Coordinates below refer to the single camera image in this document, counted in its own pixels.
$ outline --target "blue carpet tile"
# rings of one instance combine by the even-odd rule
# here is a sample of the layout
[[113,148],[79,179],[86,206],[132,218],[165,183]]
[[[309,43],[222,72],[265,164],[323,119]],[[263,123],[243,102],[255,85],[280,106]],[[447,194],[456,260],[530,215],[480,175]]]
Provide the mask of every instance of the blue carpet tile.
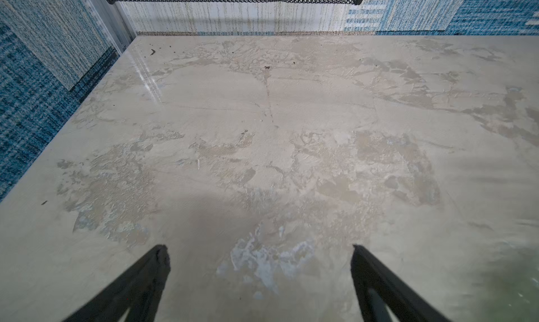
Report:
[[539,35],[530,22],[539,0],[464,0],[443,31],[377,31],[377,35]]
[[107,49],[67,90],[0,22],[0,201],[118,59]]

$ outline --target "metal door frame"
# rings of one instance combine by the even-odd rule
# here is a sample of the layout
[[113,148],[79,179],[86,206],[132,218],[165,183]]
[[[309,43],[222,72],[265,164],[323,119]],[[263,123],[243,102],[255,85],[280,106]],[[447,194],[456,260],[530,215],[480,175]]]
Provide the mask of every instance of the metal door frame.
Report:
[[127,46],[136,38],[136,32],[131,27],[124,9],[120,3],[109,4],[107,0],[88,0],[101,18],[111,41],[122,54]]

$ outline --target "concrete floor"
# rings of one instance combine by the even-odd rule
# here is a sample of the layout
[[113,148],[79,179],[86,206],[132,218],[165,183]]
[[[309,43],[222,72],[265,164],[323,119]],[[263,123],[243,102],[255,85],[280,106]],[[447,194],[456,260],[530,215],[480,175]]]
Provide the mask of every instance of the concrete floor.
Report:
[[0,204],[0,319],[61,320],[158,243],[158,321],[360,320],[353,243],[448,318],[535,319],[537,45],[137,38]]

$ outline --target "white residue patch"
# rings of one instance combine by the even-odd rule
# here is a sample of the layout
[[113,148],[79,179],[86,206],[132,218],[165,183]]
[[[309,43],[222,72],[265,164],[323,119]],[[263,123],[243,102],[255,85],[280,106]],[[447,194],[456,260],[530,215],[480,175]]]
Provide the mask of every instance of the white residue patch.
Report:
[[224,261],[219,265],[219,267],[217,267],[217,271],[216,271],[217,275],[219,275],[219,276],[225,275],[225,273],[226,273],[226,271],[228,270],[228,268],[229,268],[229,262],[226,261],[226,260],[224,260]]
[[335,139],[335,142],[337,142],[337,144],[346,145],[352,140],[352,135],[345,132],[335,132],[333,134],[333,138]]
[[247,266],[253,270],[255,277],[273,292],[278,293],[273,274],[281,269],[287,278],[293,278],[301,265],[314,255],[312,243],[303,241],[292,249],[280,252],[274,247],[268,247],[260,241],[260,227],[251,233],[248,240],[239,239],[230,251],[230,258],[235,271]]

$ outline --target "blue patterned wall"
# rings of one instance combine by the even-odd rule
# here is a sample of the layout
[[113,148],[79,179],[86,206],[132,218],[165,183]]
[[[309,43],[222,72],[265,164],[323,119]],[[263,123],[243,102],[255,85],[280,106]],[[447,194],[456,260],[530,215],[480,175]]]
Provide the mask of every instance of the blue patterned wall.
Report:
[[0,201],[117,58],[81,0],[0,3]]
[[[434,2],[439,3],[435,9]],[[430,19],[437,16],[448,24]],[[539,0],[387,0],[380,27],[374,31],[377,35],[539,35],[538,17]]]

